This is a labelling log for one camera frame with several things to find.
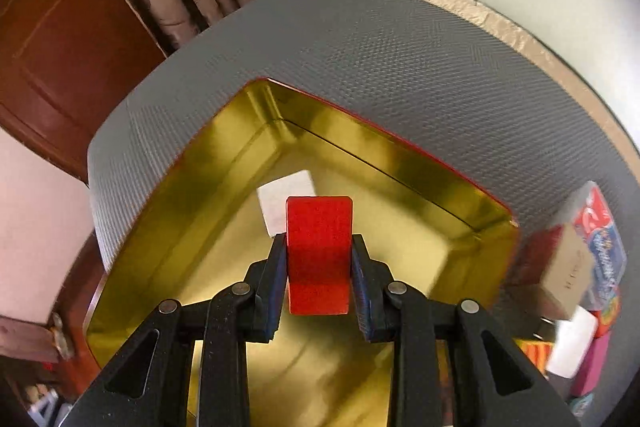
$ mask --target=red and blue packaging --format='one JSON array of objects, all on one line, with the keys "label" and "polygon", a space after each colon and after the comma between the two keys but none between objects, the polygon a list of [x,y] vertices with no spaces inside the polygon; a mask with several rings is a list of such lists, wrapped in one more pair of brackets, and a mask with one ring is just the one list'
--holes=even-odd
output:
[{"label": "red and blue packaging", "polygon": [[554,223],[565,221],[573,223],[595,260],[593,284],[580,305],[589,311],[602,311],[625,271],[626,253],[607,201],[595,182],[587,182],[569,197],[554,218]]}]

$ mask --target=triangular cutout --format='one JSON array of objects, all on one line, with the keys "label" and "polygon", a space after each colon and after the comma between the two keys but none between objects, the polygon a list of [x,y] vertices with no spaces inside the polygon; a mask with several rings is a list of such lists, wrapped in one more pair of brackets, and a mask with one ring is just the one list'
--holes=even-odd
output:
[{"label": "triangular cutout", "polygon": [[500,396],[524,391],[532,386],[527,375],[489,331],[482,332],[482,343],[494,377],[495,390]]},{"label": "triangular cutout", "polygon": [[149,331],[146,334],[146,337],[107,383],[105,386],[107,391],[124,394],[130,398],[140,398],[143,395],[158,336],[158,330]]}]

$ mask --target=white block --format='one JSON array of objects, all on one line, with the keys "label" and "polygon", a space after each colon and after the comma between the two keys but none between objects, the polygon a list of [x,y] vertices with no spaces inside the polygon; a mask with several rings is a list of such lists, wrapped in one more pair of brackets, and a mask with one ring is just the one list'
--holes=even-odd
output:
[{"label": "white block", "polygon": [[262,217],[271,237],[287,232],[287,198],[315,196],[314,182],[309,171],[299,171],[258,187],[258,201]]},{"label": "white block", "polygon": [[578,306],[571,320],[556,322],[556,328],[556,343],[546,370],[558,377],[573,378],[591,346],[598,320]]}]

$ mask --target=gray textured mat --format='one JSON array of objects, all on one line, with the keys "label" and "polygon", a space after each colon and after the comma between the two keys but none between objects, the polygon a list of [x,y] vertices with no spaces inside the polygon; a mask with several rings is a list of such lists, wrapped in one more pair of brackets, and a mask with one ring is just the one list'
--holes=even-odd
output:
[{"label": "gray textured mat", "polygon": [[256,0],[152,73],[89,151],[95,226],[111,266],[146,197],[243,84],[270,76],[417,144],[505,201],[523,233],[600,184],[628,252],[623,315],[594,405],[599,425],[640,365],[640,189],[585,111],[480,28],[420,0]]}]

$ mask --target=red wooden block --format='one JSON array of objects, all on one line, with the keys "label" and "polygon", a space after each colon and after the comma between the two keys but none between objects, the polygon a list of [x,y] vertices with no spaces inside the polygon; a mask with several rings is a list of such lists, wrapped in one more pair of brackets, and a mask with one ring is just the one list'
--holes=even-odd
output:
[{"label": "red wooden block", "polygon": [[349,311],[353,201],[346,196],[287,198],[289,311]]}]

